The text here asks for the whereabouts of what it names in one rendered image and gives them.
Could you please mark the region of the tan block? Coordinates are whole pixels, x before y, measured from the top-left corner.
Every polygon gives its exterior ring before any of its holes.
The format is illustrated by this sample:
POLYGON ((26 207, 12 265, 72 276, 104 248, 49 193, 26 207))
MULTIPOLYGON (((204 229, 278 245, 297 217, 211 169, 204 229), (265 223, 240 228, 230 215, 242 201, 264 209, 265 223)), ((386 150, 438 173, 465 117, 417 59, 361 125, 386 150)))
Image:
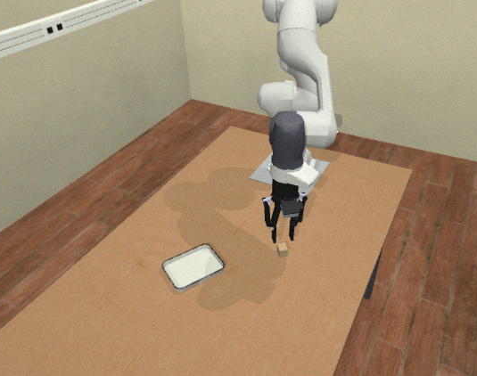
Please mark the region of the tan block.
POLYGON ((279 257, 287 257, 288 256, 288 249, 285 243, 278 243, 277 244, 277 253, 279 257))

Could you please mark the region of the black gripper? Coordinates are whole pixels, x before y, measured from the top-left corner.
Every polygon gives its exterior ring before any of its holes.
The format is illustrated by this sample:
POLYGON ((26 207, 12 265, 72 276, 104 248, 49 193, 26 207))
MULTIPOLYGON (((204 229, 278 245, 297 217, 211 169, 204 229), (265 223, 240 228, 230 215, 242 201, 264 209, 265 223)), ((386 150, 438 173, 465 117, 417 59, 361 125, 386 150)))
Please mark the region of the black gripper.
MULTIPOLYGON (((302 201, 303 207, 305 206, 305 202, 307 201, 308 197, 305 192, 299 193, 299 186, 294 185, 294 184, 284 184, 284 183, 279 183, 276 180, 272 180, 272 193, 270 194, 270 197, 268 198, 262 198, 263 204, 264 204, 264 210, 265 210, 265 222, 267 227, 272 230, 272 240, 273 243, 276 243, 276 224, 280 215, 281 211, 281 201, 282 198, 290 198, 293 197, 299 198, 298 202, 302 201), (279 196, 280 197, 279 197, 279 196), (293 196, 294 195, 294 196, 293 196), (270 220, 270 204, 271 201, 275 203, 273 215, 270 220)), ((298 223, 302 222, 303 218, 303 212, 302 210, 297 217, 291 217, 290 220, 290 229, 289 229, 289 236, 291 241, 294 239, 294 227, 298 225, 298 223)))

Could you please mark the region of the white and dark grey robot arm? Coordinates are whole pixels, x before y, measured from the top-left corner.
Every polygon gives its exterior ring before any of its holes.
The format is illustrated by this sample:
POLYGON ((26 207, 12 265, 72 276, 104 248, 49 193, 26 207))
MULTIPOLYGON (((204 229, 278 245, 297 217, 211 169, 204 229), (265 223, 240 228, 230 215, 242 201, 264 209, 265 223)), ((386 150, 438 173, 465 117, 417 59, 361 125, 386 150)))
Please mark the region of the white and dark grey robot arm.
POLYGON ((269 142, 272 143, 273 135, 273 154, 267 171, 279 183, 308 189, 319 173, 306 147, 325 149, 335 142, 338 128, 330 70, 327 56, 317 43, 317 23, 321 27, 332 20, 337 4, 338 0, 263 0, 262 3, 267 20, 278 22, 277 53, 282 60, 281 68, 298 83, 264 84, 257 97, 259 107, 271 118, 269 142))

